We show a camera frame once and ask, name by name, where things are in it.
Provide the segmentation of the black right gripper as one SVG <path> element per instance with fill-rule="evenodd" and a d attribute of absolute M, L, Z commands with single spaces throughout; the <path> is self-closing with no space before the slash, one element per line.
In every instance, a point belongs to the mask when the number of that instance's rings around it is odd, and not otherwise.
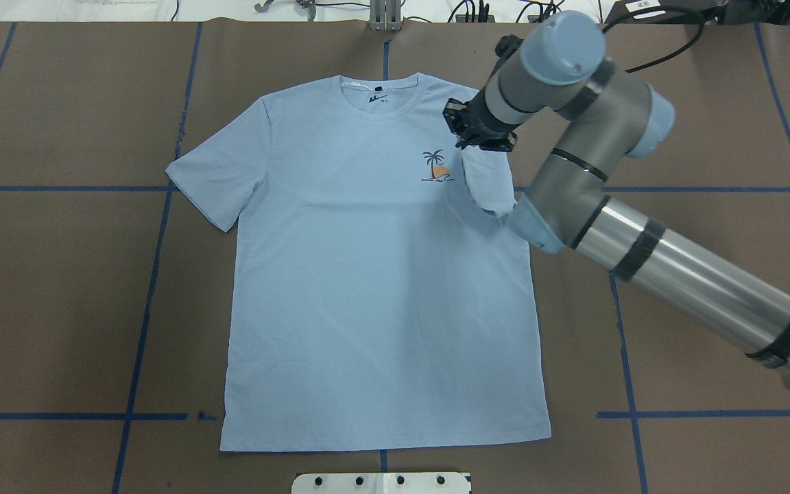
<path fill-rule="evenodd" d="M 471 146 L 483 151 L 511 152 L 517 144 L 516 126 L 496 118 L 484 96 L 466 102 L 449 98 L 442 115 L 461 150 Z"/>

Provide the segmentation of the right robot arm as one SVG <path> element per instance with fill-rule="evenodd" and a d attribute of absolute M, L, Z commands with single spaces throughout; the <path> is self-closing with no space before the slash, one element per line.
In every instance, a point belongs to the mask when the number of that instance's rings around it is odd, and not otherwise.
<path fill-rule="evenodd" d="M 555 255 L 568 248 L 700 322 L 790 392 L 790 294 L 606 193 L 625 157 L 652 153 L 676 110 L 606 52 L 606 29 L 574 10 L 496 44 L 496 64 L 466 102 L 443 109 L 457 147 L 511 152 L 517 128 L 547 108 L 568 126 L 520 195 L 508 225 Z"/>

